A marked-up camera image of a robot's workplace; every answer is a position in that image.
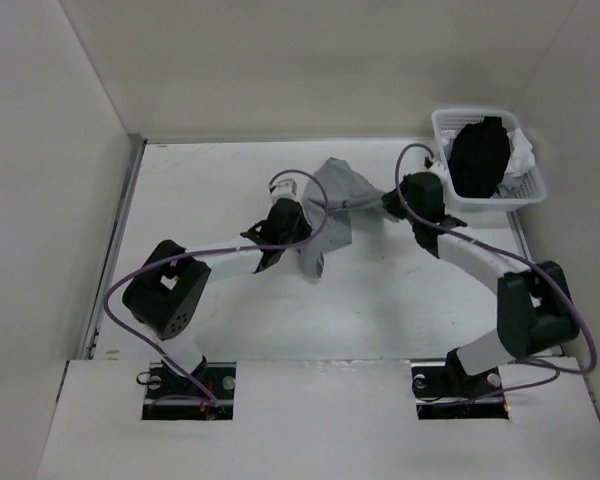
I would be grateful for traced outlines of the grey tank top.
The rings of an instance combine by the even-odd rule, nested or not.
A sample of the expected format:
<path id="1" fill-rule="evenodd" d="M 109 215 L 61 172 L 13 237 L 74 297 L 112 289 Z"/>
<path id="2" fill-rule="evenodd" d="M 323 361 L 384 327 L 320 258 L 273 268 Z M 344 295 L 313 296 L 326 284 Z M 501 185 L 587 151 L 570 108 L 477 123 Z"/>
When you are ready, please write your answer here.
<path id="1" fill-rule="evenodd" d="M 311 180 L 301 197 L 303 214 L 313 232 L 323 220 L 326 224 L 311 242 L 299 249 L 299 262 L 305 276 L 318 280 L 323 275 L 324 256 L 352 243 L 353 214 L 370 214 L 380 220 L 391 217 L 383 210 L 384 193 L 352 169 L 347 161 L 331 157 L 313 177 L 326 192 L 327 201 L 324 201 L 319 186 Z"/>

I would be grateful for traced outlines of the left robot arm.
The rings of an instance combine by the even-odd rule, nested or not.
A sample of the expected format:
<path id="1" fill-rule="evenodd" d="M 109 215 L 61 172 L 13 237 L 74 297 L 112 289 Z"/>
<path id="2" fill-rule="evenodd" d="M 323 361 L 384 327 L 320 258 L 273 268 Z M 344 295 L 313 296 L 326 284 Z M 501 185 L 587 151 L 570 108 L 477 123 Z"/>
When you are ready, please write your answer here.
<path id="1" fill-rule="evenodd" d="M 204 387 L 206 359 L 195 343 L 190 322 L 205 287 L 267 270 L 290 244 L 307 239 L 311 233 L 300 204 L 279 199 L 266 219 L 220 246 L 228 253 L 174 259 L 129 283 L 122 303 L 165 351 L 169 358 L 165 365 L 178 364 L 172 369 L 169 383 L 180 397 L 194 398 Z"/>

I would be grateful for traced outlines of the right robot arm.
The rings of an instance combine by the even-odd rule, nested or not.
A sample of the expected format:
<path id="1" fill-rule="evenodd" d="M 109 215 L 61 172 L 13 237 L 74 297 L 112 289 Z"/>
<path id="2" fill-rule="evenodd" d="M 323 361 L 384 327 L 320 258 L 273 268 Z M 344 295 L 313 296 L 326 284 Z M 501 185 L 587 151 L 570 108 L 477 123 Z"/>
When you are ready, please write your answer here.
<path id="1" fill-rule="evenodd" d="M 533 355 L 573 340 L 581 332 L 562 268 L 477 239 L 445 209 L 443 187 L 429 172 L 406 175 L 382 197 L 391 216 L 406 220 L 416 243 L 480 282 L 496 297 L 496 325 L 476 340 L 447 353 L 445 364 L 422 381 L 440 397 L 471 397 L 496 368 L 533 364 Z"/>

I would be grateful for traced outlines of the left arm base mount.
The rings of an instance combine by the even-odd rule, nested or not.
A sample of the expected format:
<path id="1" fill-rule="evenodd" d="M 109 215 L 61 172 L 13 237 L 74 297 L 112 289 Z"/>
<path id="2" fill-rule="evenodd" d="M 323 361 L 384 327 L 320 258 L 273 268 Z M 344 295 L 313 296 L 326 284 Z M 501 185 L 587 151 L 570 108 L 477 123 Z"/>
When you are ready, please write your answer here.
<path id="1" fill-rule="evenodd" d="M 161 363 L 151 363 L 136 376 L 144 388 L 142 419 L 149 421 L 232 420 L 236 390 L 235 363 L 208 363 L 195 376 L 218 400 L 212 405 L 207 395 L 188 379 L 171 372 Z"/>

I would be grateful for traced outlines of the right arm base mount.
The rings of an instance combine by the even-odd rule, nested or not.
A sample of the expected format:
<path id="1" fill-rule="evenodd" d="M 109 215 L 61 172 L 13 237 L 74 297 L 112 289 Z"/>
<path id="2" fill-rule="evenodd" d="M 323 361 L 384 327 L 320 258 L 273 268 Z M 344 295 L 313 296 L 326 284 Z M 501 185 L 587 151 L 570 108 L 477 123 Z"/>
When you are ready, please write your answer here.
<path id="1" fill-rule="evenodd" d="M 419 420 L 508 420 L 498 368 L 455 383 L 441 363 L 411 366 L 412 393 Z"/>

